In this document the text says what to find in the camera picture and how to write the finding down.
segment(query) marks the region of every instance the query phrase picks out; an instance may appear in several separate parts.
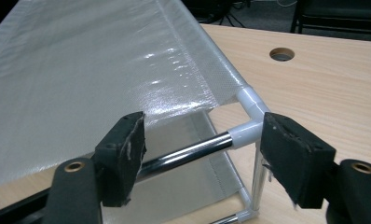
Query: circular hole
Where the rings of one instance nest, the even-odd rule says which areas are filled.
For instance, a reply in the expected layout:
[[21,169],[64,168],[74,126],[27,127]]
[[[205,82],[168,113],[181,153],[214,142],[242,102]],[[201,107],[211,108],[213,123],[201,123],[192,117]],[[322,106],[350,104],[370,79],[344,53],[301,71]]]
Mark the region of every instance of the circular hole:
[[360,162],[355,162],[355,163],[351,164],[351,167],[353,167],[353,169],[358,171],[358,172],[371,175],[371,166],[369,166],[367,164],[360,163]]
[[287,62],[295,57],[295,53],[291,49],[277,48],[271,50],[269,56],[278,62]]
[[84,162],[81,161],[74,161],[70,163],[69,165],[64,167],[64,171],[70,173],[70,172],[77,172],[81,170],[84,167]]

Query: brass grommet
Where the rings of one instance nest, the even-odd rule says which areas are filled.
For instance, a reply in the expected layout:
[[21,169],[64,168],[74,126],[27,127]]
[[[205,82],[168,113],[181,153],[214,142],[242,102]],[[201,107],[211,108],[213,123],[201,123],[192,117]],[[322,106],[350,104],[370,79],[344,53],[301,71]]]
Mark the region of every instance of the brass grommet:
[[351,167],[361,173],[371,175],[371,166],[361,162],[354,162],[351,164]]
[[77,172],[81,170],[85,166],[84,162],[82,161],[74,161],[70,163],[69,165],[64,167],[64,171],[68,173]]

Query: black chair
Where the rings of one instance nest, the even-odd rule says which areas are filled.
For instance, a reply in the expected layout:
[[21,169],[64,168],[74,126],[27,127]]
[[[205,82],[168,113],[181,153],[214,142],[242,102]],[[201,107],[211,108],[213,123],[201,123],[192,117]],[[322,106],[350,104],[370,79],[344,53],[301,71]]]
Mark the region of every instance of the black chair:
[[232,0],[182,0],[199,23],[212,23],[226,16]]
[[290,32],[296,27],[371,34],[371,0],[298,0]]

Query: clamp jaw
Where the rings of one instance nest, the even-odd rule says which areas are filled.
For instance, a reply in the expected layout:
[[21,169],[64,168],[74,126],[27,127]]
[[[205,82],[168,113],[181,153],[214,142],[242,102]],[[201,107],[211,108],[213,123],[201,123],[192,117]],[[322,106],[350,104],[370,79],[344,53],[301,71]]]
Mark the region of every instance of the clamp jaw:
[[371,164],[334,163],[336,150],[285,116],[266,113],[261,138],[266,167],[301,208],[330,204],[329,224],[371,224]]
[[101,202],[120,207],[130,194],[146,152],[144,113],[123,117],[95,148],[56,170],[43,223],[102,223]]

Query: clear plastic film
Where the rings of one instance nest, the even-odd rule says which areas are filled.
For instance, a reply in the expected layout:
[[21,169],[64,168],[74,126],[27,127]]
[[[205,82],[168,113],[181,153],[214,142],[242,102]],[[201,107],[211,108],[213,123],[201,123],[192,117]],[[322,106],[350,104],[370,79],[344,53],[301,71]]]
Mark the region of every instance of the clear plastic film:
[[0,25],[0,184],[93,151],[129,113],[150,130],[243,85],[180,1],[20,0]]

